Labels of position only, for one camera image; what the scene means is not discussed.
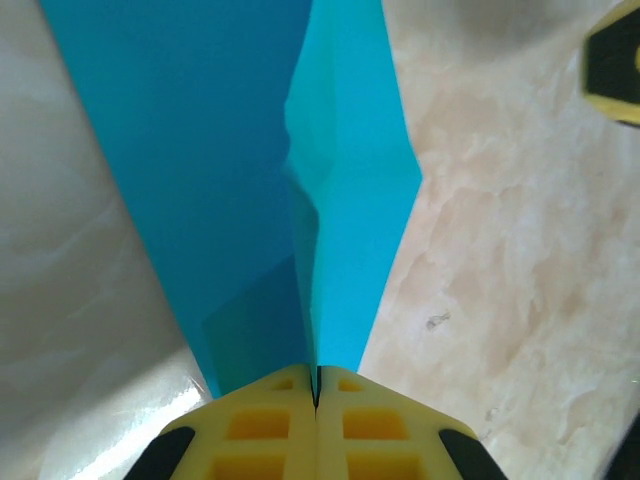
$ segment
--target square hole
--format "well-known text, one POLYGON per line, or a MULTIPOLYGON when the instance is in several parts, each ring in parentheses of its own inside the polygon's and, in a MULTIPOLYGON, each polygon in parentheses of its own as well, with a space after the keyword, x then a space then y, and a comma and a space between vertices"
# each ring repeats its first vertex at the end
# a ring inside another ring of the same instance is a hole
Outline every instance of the square hole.
POLYGON ((351 380, 341 378, 340 380, 338 380, 338 390, 340 390, 341 392, 361 392, 362 387, 357 383, 352 382, 351 380))
POLYGON ((280 455, 221 457, 213 464, 211 480, 282 480, 284 460, 280 455))
POLYGON ((227 440, 267 440, 289 437, 289 412, 275 409, 243 410, 231 419, 227 440))
POLYGON ((349 480, 428 480, 417 455, 347 454, 349 480))
POLYGON ((344 438, 359 440, 406 440, 402 417, 389 408, 359 408, 342 414, 344 438))

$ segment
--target blue paper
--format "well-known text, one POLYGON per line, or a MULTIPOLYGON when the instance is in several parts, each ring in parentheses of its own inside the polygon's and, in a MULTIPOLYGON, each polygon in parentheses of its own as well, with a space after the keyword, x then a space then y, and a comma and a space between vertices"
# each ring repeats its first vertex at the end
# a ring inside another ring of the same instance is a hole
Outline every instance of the blue paper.
POLYGON ((421 181, 381 2, 313 2, 286 121, 310 348, 355 371, 421 181))
POLYGON ((282 166, 289 149, 284 101, 310 1, 41 4, 212 393, 309 361, 289 281, 295 272, 282 166), (271 326, 296 347, 246 336, 244 348, 220 351, 237 345, 247 324, 272 322, 256 312, 265 279, 290 286, 288 295, 276 295, 280 303, 274 297, 282 321, 271 326), (252 316, 238 310, 228 318, 239 298, 252 316), (221 341, 227 335, 233 342, 221 341), (250 363, 247 355, 254 355, 250 363))
POLYGON ((420 181, 381 3, 41 3, 212 393, 357 369, 420 181))

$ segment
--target yellow plastic part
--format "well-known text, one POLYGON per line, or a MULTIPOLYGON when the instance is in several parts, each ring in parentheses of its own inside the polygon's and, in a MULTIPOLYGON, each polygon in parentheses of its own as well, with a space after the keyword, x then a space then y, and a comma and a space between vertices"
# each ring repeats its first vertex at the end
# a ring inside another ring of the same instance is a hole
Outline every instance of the yellow plastic part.
POLYGON ((438 432, 465 424, 337 367, 322 368, 318 480, 459 480, 438 432))
MULTIPOLYGON (((600 20, 588 33, 587 39, 594 34, 612 25, 623 17, 626 17, 630 13, 640 8, 640 0, 625 0, 613 8, 602 20, 600 20)), ((594 92, 586 90, 584 79, 587 75, 587 69, 589 68, 587 62, 588 52, 583 55, 582 62, 582 93, 584 97, 601 113, 606 115, 612 120, 619 122, 631 123, 633 125, 640 125, 640 104, 625 102, 615 98, 609 98, 606 96, 598 95, 594 92)), ((640 82, 640 45, 636 50, 635 66, 638 71, 638 81, 640 82)))
POLYGON ((294 365, 167 425, 195 436, 171 480, 305 480, 315 476, 309 367, 294 365))

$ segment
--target beige marble floor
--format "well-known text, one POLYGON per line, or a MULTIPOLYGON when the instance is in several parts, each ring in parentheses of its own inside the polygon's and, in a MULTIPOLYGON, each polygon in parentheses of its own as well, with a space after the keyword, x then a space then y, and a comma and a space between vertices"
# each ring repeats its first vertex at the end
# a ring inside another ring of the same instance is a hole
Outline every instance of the beige marble floor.
MULTIPOLYGON (((611 5, 385 2, 425 182, 362 373, 511 478, 598 476, 640 405, 640 134, 577 89, 611 5)), ((0 0, 2 478, 121 478, 206 399, 35 2, 0 0)))

